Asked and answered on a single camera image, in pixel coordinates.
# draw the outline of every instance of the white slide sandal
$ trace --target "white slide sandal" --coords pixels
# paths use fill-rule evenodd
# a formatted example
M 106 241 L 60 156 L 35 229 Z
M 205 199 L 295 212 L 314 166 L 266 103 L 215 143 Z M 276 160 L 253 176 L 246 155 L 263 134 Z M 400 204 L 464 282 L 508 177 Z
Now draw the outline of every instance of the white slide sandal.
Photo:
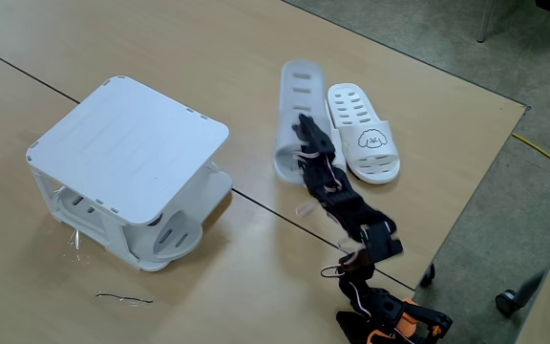
M 289 61 L 282 69 L 279 95 L 279 127 L 275 139 L 273 166 L 277 174 L 288 183 L 305 184 L 303 171 L 294 159 L 294 153 L 301 151 L 293 125 L 299 125 L 300 114 L 313 118 L 317 126 L 327 133 L 337 151 L 333 166 L 346 170 L 339 133 L 334 129 L 325 102 L 324 73 L 311 61 Z
M 351 171 L 366 183 L 393 181 L 400 171 L 400 158 L 390 124 L 377 116 L 364 91 L 352 83 L 333 85 L 328 106 Z

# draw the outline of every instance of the gray carpet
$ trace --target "gray carpet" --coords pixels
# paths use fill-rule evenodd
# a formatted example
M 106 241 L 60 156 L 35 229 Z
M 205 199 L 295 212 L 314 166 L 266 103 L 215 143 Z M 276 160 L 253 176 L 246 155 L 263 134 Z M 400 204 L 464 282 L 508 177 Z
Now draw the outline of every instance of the gray carpet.
M 482 44 L 481 0 L 288 2 L 532 105 L 515 132 L 550 152 L 550 13 L 534 1 L 496 1 Z M 550 265 L 550 161 L 510 138 L 434 264 L 434 283 L 415 301 L 452 317 L 443 342 L 513 343 L 529 309 L 505 318 L 494 297 Z

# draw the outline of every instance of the white plastic stand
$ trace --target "white plastic stand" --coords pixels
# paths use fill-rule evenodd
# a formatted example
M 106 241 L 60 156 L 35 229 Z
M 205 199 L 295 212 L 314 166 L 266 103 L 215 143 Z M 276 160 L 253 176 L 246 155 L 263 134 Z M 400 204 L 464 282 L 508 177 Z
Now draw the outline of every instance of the white plastic stand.
M 115 76 L 32 144 L 27 161 L 57 221 L 157 271 L 199 244 L 230 191 L 211 161 L 227 137 L 225 125 Z

